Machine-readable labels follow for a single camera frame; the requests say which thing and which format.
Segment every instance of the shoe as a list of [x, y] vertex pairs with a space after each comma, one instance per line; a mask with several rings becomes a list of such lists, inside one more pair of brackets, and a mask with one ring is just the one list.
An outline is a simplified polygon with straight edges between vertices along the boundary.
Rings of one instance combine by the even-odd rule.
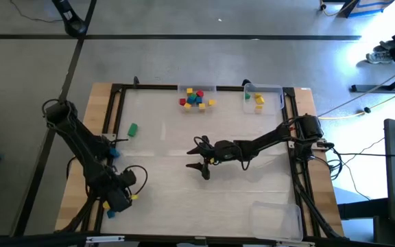
[[392, 62], [392, 57], [389, 52], [373, 52], [366, 55], [367, 61], [372, 64]]
[[373, 48], [373, 52], [387, 52], [388, 50], [383, 48], [381, 45], [376, 46]]
[[389, 40], [387, 42], [381, 41], [381, 42], [379, 42], [379, 44], [381, 44], [381, 46], [383, 48], [387, 49], [388, 51], [395, 48], [395, 41], [393, 41], [393, 40]]

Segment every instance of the red cube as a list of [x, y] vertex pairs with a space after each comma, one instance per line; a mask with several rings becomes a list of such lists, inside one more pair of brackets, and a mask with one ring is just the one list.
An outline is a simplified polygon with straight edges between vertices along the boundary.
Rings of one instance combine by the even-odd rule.
[[187, 102], [186, 99], [179, 99], [179, 105], [181, 106], [184, 106], [186, 102]]
[[204, 96], [204, 92], [202, 92], [202, 90], [199, 90], [198, 92], [196, 92], [196, 95], [199, 97], [203, 97]]

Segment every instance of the white cable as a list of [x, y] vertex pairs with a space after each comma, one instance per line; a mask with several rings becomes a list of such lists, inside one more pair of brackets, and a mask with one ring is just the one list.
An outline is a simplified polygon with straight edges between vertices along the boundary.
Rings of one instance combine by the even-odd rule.
[[366, 91], [365, 93], [363, 93], [363, 94], [357, 96], [356, 98], [350, 99], [350, 100], [348, 100], [347, 102], [345, 102], [345, 103], [343, 103], [343, 104], [340, 104], [339, 106], [336, 106], [336, 107], [334, 107], [333, 109], [328, 110], [328, 111], [326, 111], [325, 113], [322, 113], [321, 115], [318, 115], [318, 117], [324, 116], [324, 115], [327, 114], [327, 113], [331, 113], [331, 112], [333, 112], [334, 110], [336, 110], [336, 109], [338, 109], [338, 108], [341, 108], [342, 106], [345, 106], [345, 105], [347, 105], [348, 103], [353, 102], [353, 101], [355, 101], [356, 99], [359, 99], [360, 97], [363, 97], [363, 96], [367, 95], [368, 93], [373, 92], [374, 90], [380, 88], [380, 87], [381, 87], [382, 85], [384, 85], [385, 83], [389, 82], [392, 78], [395, 78], [395, 74], [394, 74], [392, 77], [388, 78], [386, 81], [384, 81], [384, 82], [382, 82], [381, 84], [379, 84], [378, 86], [375, 86], [374, 88], [372, 88], [372, 89]]

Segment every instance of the gray floor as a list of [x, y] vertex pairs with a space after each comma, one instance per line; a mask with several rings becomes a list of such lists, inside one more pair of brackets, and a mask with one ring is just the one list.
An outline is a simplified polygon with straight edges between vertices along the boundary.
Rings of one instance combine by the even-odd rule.
[[[58, 18], [50, 1], [15, 2], [29, 16]], [[71, 3], [84, 16], [88, 2]], [[395, 64], [371, 65], [363, 61], [380, 38], [395, 32], [395, 2], [381, 15], [353, 19], [326, 18], [316, 12], [317, 7], [313, 0], [98, 1], [90, 34], [360, 35], [362, 39], [87, 40], [69, 100], [75, 102], [82, 118], [94, 82], [130, 83], [137, 75], [141, 83], [210, 81], [240, 85], [249, 78], [256, 83], [310, 87], [317, 110], [323, 113], [357, 96], [348, 92], [351, 84], [380, 84], [395, 74]], [[20, 17], [8, 0], [0, 1], [0, 34], [63, 33], [61, 23], [29, 21]], [[40, 105], [59, 95], [75, 43], [0, 40], [0, 152], [5, 155], [0, 162], [0, 234], [8, 234], [12, 228], [43, 141], [45, 122]], [[388, 97], [391, 95], [368, 95], [330, 115], [353, 114]], [[322, 124], [326, 138], [336, 143], [338, 151], [358, 152], [382, 137], [385, 118], [395, 118], [395, 100], [370, 115]], [[383, 144], [370, 152], [382, 153]], [[52, 232], [64, 190], [64, 166], [70, 157], [69, 149], [56, 137], [28, 234]], [[349, 166], [360, 192], [372, 198], [386, 195], [383, 159], [357, 157]], [[334, 185], [339, 202], [363, 200], [351, 193], [355, 189], [347, 170]], [[354, 234], [357, 227], [364, 226], [344, 223], [347, 235], [370, 241], [370, 236]]]

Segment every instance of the blue cube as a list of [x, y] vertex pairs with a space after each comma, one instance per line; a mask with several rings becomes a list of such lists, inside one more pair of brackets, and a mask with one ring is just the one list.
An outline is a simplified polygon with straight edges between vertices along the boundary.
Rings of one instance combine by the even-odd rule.
[[112, 210], [108, 210], [108, 212], [106, 212], [106, 214], [108, 215], [108, 219], [115, 217], [115, 212]]

